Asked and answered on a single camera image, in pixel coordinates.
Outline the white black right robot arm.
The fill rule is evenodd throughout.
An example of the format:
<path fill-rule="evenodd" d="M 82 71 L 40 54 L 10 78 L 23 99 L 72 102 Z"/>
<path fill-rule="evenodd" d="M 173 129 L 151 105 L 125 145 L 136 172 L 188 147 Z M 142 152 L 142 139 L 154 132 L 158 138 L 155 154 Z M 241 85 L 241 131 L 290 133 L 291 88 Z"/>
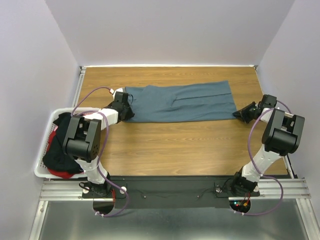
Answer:
<path fill-rule="evenodd" d="M 258 190 L 260 178 L 277 160 L 293 154 L 299 147 L 305 118 L 291 114 L 271 105 L 252 102 L 248 106 L 232 114 L 244 123 L 255 120 L 250 130 L 247 149 L 250 162 L 234 174 L 230 182 L 230 190 L 235 195 L 253 193 Z M 258 122 L 265 122 L 266 127 L 261 138 L 261 147 L 255 155 L 251 152 L 251 137 Z"/>

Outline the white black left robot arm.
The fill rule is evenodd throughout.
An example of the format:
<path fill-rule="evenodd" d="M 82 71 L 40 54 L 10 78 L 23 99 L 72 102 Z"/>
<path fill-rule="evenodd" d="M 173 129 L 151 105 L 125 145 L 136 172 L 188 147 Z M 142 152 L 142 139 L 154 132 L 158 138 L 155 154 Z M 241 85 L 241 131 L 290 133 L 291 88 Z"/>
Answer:
<path fill-rule="evenodd" d="M 112 190 L 110 175 L 101 163 L 104 151 L 101 132 L 106 130 L 103 144 L 106 145 L 109 126 L 131 119 L 134 113 L 128 102 L 113 101 L 97 111 L 75 114 L 71 117 L 62 144 L 62 150 L 81 167 L 86 182 L 81 182 L 83 198 L 105 198 Z"/>

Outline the blue-grey t-shirt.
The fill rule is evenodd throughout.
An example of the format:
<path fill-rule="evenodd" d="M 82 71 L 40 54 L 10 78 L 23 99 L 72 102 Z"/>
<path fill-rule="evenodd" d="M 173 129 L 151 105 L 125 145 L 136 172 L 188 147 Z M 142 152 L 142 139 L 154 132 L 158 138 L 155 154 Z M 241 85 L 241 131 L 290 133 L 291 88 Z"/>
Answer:
<path fill-rule="evenodd" d="M 231 120 L 237 110 L 227 80 L 176 86 L 125 87 L 133 96 L 133 123 Z"/>

